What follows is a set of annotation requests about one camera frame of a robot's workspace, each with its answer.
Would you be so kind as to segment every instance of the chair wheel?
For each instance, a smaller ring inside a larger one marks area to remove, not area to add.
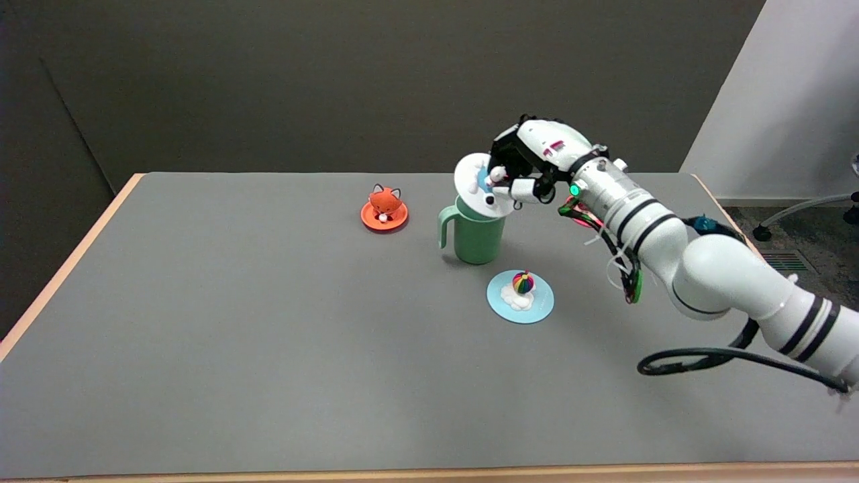
[[[844,221],[849,224],[859,224],[859,208],[855,206],[844,212]]]
[[[754,239],[759,242],[768,242],[772,238],[772,232],[770,229],[760,225],[756,226],[752,230],[752,235],[754,236]]]

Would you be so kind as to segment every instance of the green mug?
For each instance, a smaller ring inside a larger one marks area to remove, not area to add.
[[[472,265],[493,261],[501,251],[504,217],[485,217],[466,205],[461,197],[438,214],[438,247],[448,245],[448,222],[454,221],[454,252]]]

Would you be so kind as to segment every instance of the rainbow balloon figurine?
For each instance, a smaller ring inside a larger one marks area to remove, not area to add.
[[[534,277],[528,270],[516,273],[513,276],[513,290],[520,295],[525,295],[531,290],[534,290]]]

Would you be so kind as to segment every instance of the blue plate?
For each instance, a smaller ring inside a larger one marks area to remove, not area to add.
[[[555,294],[551,291],[549,284],[533,272],[530,274],[534,277],[534,301],[529,310],[513,310],[501,298],[501,289],[504,285],[511,283],[514,275],[519,272],[523,271],[507,270],[493,277],[489,286],[486,287],[486,300],[489,301],[489,306],[495,310],[496,314],[513,323],[533,324],[542,321],[555,308]]]

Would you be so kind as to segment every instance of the dark gray wall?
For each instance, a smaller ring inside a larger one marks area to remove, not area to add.
[[[521,113],[676,171],[764,0],[15,0],[134,172],[448,171]]]
[[[1,339],[111,194],[5,1],[0,12]]]

